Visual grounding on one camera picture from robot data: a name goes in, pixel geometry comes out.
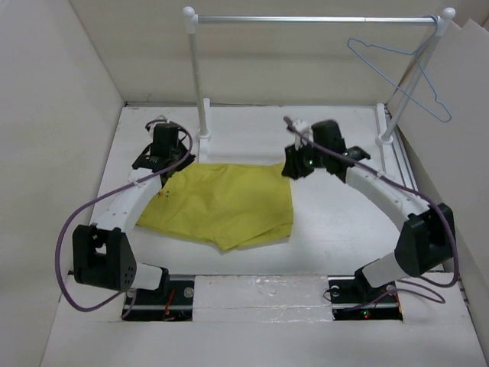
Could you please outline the yellow trousers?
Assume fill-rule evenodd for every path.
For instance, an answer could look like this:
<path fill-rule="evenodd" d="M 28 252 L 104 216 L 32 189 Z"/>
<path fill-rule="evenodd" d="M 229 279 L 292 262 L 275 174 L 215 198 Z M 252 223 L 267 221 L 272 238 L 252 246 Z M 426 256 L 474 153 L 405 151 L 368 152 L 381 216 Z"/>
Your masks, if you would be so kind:
<path fill-rule="evenodd" d="M 137 224 L 220 251 L 290 237 L 293 200 L 282 164 L 191 164 L 151 199 Z"/>

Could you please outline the blue wire hanger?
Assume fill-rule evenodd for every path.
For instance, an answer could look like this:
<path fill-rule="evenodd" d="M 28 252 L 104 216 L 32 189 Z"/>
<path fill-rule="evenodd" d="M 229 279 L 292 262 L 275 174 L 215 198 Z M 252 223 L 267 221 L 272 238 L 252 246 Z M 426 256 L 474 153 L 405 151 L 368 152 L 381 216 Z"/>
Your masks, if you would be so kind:
<path fill-rule="evenodd" d="M 446 105 L 439 99 L 438 92 L 426 73 L 426 66 L 432 56 L 432 52 L 435 50 L 438 42 L 441 40 L 441 37 L 448 29 L 451 18 L 427 15 L 423 17 L 423 20 L 426 21 L 425 24 L 432 26 L 433 30 L 426 37 L 426 39 L 422 43 L 420 43 L 418 47 L 413 51 L 408 52 L 406 50 L 398 50 L 379 44 L 369 44 L 364 42 L 363 40 L 353 37 L 350 37 L 347 40 L 347 47 L 356 57 L 358 57 L 362 62 L 368 65 L 376 74 L 378 74 L 391 86 L 394 86 L 396 88 L 395 91 L 401 93 L 402 102 L 408 103 L 409 101 L 411 101 L 438 121 L 446 123 L 452 120 L 452 114 L 450 113 Z M 408 64 L 407 69 L 403 75 L 403 78 L 409 78 L 408 84 L 406 86 L 401 86 L 401 80 L 398 82 L 394 82 L 387 74 L 382 72 L 382 69 L 378 68 L 370 59 L 365 58 L 364 55 L 358 51 L 359 46 L 362 46 L 364 48 L 378 49 L 387 53 L 399 54 L 405 57 L 409 57 L 410 63 Z M 443 113 L 441 115 L 436 114 L 435 111 L 429 109 L 428 106 L 422 104 L 418 99 L 415 99 L 413 97 L 413 92 L 420 80 L 425 80 L 425 83 L 430 88 L 432 96 L 434 98 L 434 103 L 443 110 Z"/>

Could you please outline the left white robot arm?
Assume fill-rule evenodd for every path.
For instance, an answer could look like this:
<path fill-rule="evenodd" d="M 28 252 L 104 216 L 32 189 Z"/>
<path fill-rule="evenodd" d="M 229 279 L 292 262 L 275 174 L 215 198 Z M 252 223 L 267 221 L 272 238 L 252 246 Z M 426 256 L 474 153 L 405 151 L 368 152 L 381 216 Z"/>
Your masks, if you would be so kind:
<path fill-rule="evenodd" d="M 193 163 L 188 131 L 157 119 L 147 123 L 152 142 L 131 165 L 128 183 L 115 191 L 108 209 L 88 226 L 73 231 L 73 273 L 77 283 L 113 291 L 143 290 L 154 303 L 170 296 L 168 270 L 136 261 L 129 235 L 151 199 L 168 179 Z"/>

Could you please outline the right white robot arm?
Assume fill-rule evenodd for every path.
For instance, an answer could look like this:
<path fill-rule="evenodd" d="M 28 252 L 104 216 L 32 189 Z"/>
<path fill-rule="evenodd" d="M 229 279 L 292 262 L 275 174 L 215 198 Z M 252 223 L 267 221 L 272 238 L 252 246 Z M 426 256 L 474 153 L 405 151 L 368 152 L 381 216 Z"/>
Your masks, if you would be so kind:
<path fill-rule="evenodd" d="M 405 187 L 369 166 L 371 156 L 358 146 L 347 147 L 335 120 L 309 125 L 284 117 L 294 142 L 285 147 L 282 175 L 292 180 L 324 169 L 369 199 L 396 226 L 399 238 L 389 254 L 360 267 L 351 289 L 363 302 L 382 288 L 404 278 L 424 279 L 424 274 L 449 259 L 454 262 L 454 286 L 459 276 L 455 220 L 452 209 L 436 204 L 427 195 Z"/>

